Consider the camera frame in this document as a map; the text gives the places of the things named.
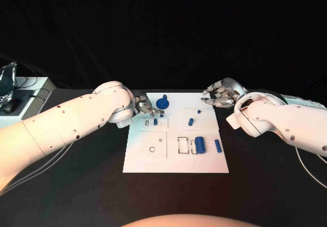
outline small blue part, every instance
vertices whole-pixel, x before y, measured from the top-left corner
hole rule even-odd
[[[169,107],[169,100],[167,100],[167,95],[163,95],[163,98],[160,98],[156,102],[157,108],[164,110]]]
[[[195,121],[193,118],[190,118],[190,119],[189,119],[189,126],[193,125],[193,121]]]
[[[196,153],[197,154],[205,154],[206,153],[206,148],[205,148],[205,140],[203,137],[199,136],[196,137]]]
[[[219,140],[215,140],[215,144],[216,144],[216,151],[218,151],[218,153],[222,153]]]

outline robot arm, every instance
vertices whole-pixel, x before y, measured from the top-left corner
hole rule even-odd
[[[254,137],[272,131],[290,145],[327,157],[327,110],[288,105],[267,93],[249,93],[231,78],[209,86],[203,94],[215,90],[218,98],[202,101],[218,107],[235,106],[226,118],[233,129],[241,127]]]
[[[117,82],[102,84],[92,94],[62,103],[39,115],[0,129],[0,191],[17,173],[42,157],[79,140],[107,122],[118,128],[140,112],[164,112],[151,107],[146,92],[134,96]]]

